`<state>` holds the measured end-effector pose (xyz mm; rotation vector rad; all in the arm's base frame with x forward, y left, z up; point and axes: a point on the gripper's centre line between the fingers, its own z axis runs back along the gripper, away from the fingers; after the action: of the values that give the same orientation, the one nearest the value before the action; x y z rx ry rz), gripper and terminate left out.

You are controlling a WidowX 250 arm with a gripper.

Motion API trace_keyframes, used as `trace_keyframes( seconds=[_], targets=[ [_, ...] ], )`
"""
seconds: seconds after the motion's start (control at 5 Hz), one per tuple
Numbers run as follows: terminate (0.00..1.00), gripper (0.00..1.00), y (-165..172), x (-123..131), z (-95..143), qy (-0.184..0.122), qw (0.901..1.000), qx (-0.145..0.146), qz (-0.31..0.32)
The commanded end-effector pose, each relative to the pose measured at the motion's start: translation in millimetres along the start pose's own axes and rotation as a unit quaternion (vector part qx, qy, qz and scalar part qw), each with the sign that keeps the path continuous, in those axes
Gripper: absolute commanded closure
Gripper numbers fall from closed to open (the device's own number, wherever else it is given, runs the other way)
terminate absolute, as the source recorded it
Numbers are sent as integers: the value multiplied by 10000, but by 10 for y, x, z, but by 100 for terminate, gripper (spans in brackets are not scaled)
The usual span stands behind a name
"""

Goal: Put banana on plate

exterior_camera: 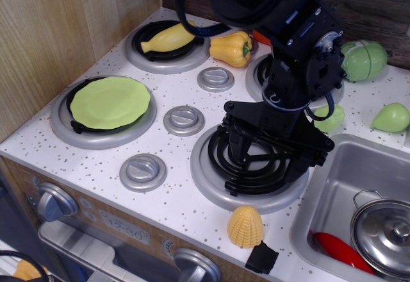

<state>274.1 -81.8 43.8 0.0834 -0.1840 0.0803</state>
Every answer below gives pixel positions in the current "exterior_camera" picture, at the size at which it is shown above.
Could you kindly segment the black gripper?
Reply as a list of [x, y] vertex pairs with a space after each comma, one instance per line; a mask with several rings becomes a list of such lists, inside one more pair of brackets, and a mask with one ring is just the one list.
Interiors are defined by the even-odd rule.
[[245, 166], [255, 139], [272, 142], [288, 157], [284, 183], [298, 180], [310, 167], [322, 166], [334, 149], [334, 142], [309, 122], [303, 110], [284, 112], [264, 102], [239, 101], [227, 102], [224, 110], [231, 161]]

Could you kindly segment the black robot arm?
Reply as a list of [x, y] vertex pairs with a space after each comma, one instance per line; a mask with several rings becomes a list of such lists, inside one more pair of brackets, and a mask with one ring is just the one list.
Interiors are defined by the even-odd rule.
[[185, 0], [176, 0], [182, 25], [196, 37], [230, 29], [256, 30], [271, 43], [272, 63], [263, 84], [262, 102], [225, 104], [232, 161], [243, 165], [255, 139], [290, 152], [284, 174], [295, 181], [309, 167], [321, 165], [334, 143], [308, 121], [311, 102], [324, 97], [334, 111], [332, 91], [342, 86], [341, 21], [324, 0], [209, 0], [218, 24], [192, 26]]

